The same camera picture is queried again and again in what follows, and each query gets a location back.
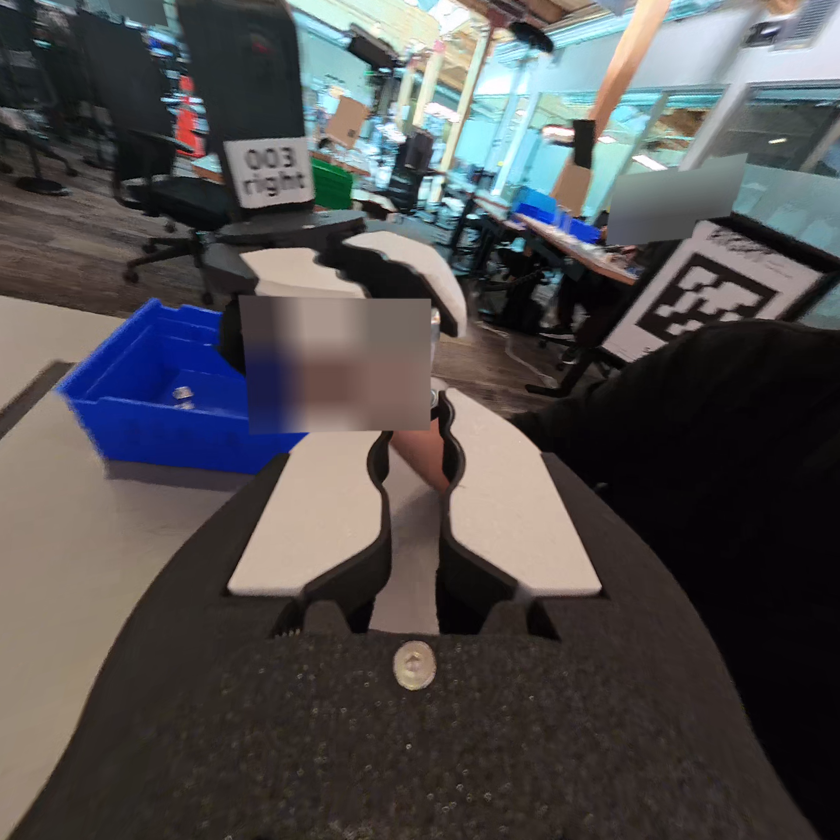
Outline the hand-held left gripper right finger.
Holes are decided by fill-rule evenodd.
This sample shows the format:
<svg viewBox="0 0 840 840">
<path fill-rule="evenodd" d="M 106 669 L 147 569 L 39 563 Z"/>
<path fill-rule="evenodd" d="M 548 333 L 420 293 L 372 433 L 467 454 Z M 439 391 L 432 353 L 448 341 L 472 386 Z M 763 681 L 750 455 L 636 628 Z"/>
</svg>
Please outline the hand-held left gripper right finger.
<svg viewBox="0 0 840 840">
<path fill-rule="evenodd" d="M 455 389 L 438 398 L 443 470 L 436 607 L 442 635 L 480 632 L 499 604 L 602 596 L 603 585 L 540 448 Z"/>
</svg>

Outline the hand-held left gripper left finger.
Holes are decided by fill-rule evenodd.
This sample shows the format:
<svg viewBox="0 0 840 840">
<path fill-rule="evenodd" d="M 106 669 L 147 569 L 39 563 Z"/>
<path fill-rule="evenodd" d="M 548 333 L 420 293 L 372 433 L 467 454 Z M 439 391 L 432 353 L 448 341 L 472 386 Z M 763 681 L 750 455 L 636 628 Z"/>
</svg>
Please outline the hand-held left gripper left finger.
<svg viewBox="0 0 840 840">
<path fill-rule="evenodd" d="M 391 433 L 317 433 L 289 453 L 226 593 L 279 597 L 303 612 L 335 603 L 365 633 L 392 573 L 384 488 Z"/>
</svg>

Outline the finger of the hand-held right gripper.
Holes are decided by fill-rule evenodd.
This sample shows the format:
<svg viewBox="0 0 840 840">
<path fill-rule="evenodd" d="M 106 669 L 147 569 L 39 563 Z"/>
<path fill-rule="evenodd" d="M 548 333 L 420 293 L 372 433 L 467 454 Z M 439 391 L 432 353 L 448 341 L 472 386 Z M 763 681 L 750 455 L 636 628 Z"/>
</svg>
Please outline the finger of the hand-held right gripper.
<svg viewBox="0 0 840 840">
<path fill-rule="evenodd" d="M 440 330 L 461 339 L 468 328 L 465 293 L 432 247 L 390 229 L 367 230 L 327 246 L 327 265 L 372 299 L 430 301 Z"/>
<path fill-rule="evenodd" d="M 361 298 L 363 288 L 324 265 L 310 248 L 266 248 L 239 255 L 256 278 L 255 295 L 272 298 Z"/>
</svg>

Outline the blue plastic bin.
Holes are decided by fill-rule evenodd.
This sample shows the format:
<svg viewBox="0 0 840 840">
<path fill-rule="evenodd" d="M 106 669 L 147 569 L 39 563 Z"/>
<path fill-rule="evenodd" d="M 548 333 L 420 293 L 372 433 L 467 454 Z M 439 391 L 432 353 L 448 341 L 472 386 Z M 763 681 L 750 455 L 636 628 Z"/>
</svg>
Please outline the blue plastic bin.
<svg viewBox="0 0 840 840">
<path fill-rule="evenodd" d="M 305 434 L 249 432 L 245 378 L 217 351 L 222 314 L 150 299 L 58 385 L 100 456 L 255 475 Z M 173 406 L 178 386 L 195 408 Z"/>
</svg>

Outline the person's right forearm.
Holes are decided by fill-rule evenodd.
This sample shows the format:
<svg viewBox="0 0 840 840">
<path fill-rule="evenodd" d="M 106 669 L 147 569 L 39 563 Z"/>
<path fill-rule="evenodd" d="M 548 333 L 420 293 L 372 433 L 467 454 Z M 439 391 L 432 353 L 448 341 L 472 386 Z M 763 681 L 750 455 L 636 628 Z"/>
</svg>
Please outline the person's right forearm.
<svg viewBox="0 0 840 840">
<path fill-rule="evenodd" d="M 512 416 L 605 594 L 442 642 L 464 838 L 838 838 L 838 333 L 712 325 Z"/>
</svg>

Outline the green plastic bin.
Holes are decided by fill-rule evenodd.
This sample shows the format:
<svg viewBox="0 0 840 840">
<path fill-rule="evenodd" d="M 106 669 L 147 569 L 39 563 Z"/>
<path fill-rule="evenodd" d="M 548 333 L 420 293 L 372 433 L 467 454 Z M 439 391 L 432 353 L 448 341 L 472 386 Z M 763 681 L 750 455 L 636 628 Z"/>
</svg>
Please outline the green plastic bin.
<svg viewBox="0 0 840 840">
<path fill-rule="evenodd" d="M 316 207 L 344 210 L 353 207 L 353 174 L 339 165 L 322 161 L 314 156 L 311 173 Z"/>
</svg>

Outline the black office chair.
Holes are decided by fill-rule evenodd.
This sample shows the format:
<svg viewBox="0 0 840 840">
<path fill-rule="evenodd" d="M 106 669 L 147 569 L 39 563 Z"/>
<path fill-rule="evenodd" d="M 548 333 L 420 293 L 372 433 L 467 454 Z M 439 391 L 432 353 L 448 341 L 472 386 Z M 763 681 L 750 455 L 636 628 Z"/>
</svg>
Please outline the black office chair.
<svg viewBox="0 0 840 840">
<path fill-rule="evenodd" d="M 181 257 L 203 268 L 206 236 L 232 220 L 224 186 L 175 173 L 178 153 L 192 148 L 175 137 L 161 96 L 164 77 L 141 34 L 86 10 L 77 13 L 75 25 L 92 86 L 110 118 L 115 201 L 186 229 L 181 237 L 149 238 L 143 255 L 126 264 L 123 280 L 135 284 L 140 267 Z"/>
</svg>

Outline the cardboard panel with black device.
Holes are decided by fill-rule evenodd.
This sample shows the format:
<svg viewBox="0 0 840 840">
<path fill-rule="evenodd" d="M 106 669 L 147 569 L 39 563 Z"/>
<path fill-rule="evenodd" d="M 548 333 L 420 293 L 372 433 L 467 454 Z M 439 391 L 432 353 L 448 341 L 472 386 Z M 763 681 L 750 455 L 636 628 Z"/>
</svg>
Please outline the cardboard panel with black device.
<svg viewBox="0 0 840 840">
<path fill-rule="evenodd" d="M 552 189 L 552 195 L 558 208 L 577 217 L 581 214 L 592 181 L 596 123 L 591 119 L 575 120 L 572 133 L 571 141 L 566 143 L 571 148 L 571 156 Z"/>
</svg>

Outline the black white marker board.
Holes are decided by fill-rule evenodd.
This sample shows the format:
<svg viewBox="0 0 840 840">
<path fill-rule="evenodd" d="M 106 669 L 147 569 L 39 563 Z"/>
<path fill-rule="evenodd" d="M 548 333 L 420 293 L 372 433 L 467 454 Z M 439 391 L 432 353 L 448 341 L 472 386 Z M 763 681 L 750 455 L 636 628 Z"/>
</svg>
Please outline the black white marker board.
<svg viewBox="0 0 840 840">
<path fill-rule="evenodd" d="M 630 364 L 713 323 L 806 315 L 838 282 L 838 259 L 732 213 L 699 222 L 637 280 L 598 353 Z"/>
</svg>

